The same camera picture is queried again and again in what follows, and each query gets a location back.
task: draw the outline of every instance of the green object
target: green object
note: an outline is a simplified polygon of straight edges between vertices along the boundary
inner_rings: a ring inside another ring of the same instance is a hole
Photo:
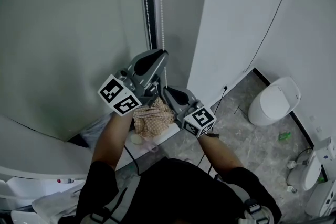
[[[321,177],[319,177],[318,182],[319,182],[319,183],[324,183],[324,182],[326,182],[326,181],[325,181],[324,177],[321,176]]]
[[[286,140],[290,137],[290,132],[279,134],[279,141]]]

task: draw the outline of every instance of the gray wall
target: gray wall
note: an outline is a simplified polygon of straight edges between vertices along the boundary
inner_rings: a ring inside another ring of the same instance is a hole
[[[164,32],[169,52],[167,80],[186,87],[197,42],[204,0],[163,0]]]
[[[0,0],[0,113],[67,140],[110,112],[97,90],[146,50],[141,1]]]

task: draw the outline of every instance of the forearm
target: forearm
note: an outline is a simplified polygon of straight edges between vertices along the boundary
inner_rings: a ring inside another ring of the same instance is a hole
[[[114,170],[116,169],[125,146],[132,118],[133,112],[130,112],[123,117],[116,113],[113,114],[97,141],[92,162],[105,162]]]
[[[233,168],[243,166],[236,154],[218,138],[202,135],[198,141],[211,165],[221,176]]]

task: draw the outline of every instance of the checkered towel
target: checkered towel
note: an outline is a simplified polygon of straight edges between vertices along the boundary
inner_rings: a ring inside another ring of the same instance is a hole
[[[142,137],[155,137],[174,122],[173,111],[158,97],[151,107],[142,106],[134,111],[135,133]]]

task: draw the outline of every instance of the white wall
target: white wall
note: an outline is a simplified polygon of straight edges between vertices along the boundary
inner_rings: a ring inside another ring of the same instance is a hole
[[[86,177],[92,153],[0,116],[0,174],[26,178]]]
[[[163,0],[165,46],[169,52],[166,68],[170,85],[187,86],[203,4],[204,0]]]
[[[0,113],[67,140],[110,109],[109,74],[146,50],[142,0],[0,0]]]
[[[211,103],[251,61],[279,0],[205,0],[188,88]]]
[[[313,142],[336,139],[336,0],[283,0],[255,62],[270,81],[292,76],[302,99],[295,114]],[[336,176],[336,164],[327,169]]]

